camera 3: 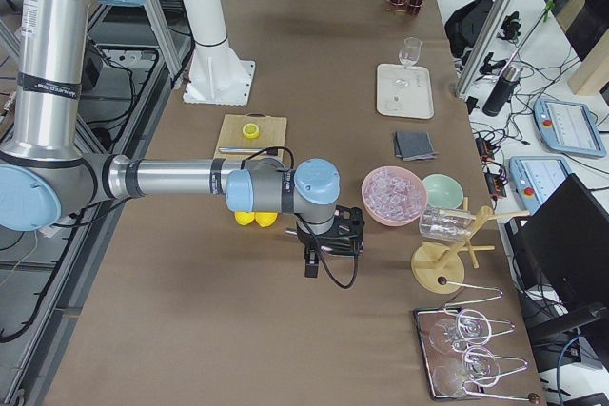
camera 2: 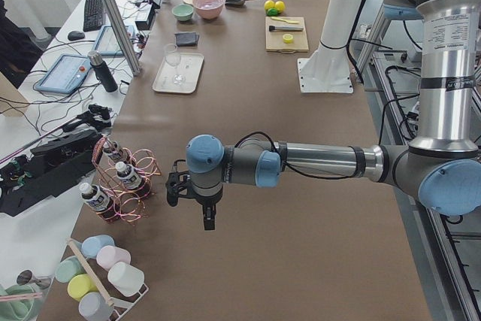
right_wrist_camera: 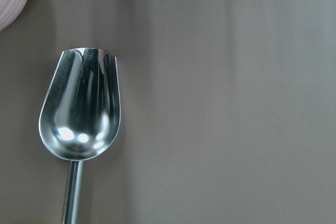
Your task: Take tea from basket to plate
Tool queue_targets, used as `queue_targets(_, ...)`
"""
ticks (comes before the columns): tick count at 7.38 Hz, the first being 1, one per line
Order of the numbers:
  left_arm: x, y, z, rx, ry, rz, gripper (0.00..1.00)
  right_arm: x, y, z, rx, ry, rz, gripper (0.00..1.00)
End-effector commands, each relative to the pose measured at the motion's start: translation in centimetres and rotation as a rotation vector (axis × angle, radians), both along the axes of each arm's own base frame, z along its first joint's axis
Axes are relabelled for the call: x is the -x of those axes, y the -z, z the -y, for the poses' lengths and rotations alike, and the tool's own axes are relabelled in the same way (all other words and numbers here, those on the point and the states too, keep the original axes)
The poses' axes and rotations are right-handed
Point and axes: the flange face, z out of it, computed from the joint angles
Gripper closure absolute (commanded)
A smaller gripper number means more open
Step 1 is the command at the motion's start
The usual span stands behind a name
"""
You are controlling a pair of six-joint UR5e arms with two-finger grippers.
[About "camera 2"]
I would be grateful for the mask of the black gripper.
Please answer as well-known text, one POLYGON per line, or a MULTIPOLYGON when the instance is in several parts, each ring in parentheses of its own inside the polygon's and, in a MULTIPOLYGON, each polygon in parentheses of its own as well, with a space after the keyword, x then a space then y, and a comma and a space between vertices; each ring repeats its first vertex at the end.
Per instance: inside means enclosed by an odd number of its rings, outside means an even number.
POLYGON ((188 193, 202 205, 205 230, 215 229, 216 203, 222 198, 222 176, 219 174, 189 174, 188 193))

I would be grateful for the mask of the robot arm white silver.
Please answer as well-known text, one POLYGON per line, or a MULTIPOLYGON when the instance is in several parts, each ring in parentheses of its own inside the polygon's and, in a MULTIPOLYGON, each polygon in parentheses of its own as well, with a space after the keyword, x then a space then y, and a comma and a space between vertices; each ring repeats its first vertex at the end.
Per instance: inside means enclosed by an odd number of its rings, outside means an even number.
POLYGON ((362 0, 330 0, 320 49, 340 50, 347 45, 362 0))

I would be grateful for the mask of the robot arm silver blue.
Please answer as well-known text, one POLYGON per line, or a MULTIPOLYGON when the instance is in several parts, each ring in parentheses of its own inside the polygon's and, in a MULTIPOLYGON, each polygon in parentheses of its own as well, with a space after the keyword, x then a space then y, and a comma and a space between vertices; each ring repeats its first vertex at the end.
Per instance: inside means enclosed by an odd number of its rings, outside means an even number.
POLYGON ((416 10, 423 21, 419 123, 405 147, 333 147, 257 141, 225 146, 212 135, 186 148, 187 195, 201 206, 204 227, 215 227, 216 203, 227 183, 276 186, 292 171, 316 179, 366 177, 387 183, 445 216, 480 205, 478 148, 470 139, 470 107, 480 0, 384 0, 416 10))

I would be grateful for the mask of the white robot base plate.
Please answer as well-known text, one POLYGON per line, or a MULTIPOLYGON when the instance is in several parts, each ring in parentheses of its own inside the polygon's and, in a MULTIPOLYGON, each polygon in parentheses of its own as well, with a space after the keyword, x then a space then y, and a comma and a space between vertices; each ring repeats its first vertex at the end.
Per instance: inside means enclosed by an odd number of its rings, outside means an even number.
POLYGON ((309 58, 297 59, 302 93, 353 93, 345 49, 331 50, 323 45, 309 58))

